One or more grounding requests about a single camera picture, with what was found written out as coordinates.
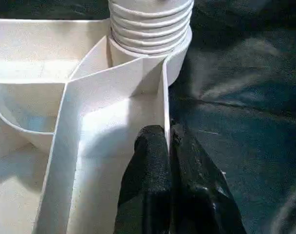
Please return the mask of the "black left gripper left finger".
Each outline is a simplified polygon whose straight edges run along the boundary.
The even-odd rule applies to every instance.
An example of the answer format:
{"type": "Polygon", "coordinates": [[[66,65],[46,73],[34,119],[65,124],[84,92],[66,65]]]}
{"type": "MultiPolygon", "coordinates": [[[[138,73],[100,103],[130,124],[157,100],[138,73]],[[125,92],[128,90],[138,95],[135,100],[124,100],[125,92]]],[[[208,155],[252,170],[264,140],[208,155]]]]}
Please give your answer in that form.
{"type": "Polygon", "coordinates": [[[121,180],[116,234],[167,234],[171,220],[171,168],[164,130],[145,126],[121,180]]]}

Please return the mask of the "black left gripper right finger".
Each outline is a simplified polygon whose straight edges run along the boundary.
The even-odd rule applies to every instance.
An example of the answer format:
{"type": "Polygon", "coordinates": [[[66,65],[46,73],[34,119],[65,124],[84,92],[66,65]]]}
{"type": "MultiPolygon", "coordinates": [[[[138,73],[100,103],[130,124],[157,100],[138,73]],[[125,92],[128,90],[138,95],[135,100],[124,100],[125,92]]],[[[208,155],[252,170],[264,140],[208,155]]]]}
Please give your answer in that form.
{"type": "Polygon", "coordinates": [[[222,171],[183,125],[171,126],[173,234],[244,234],[239,208],[222,171]]]}

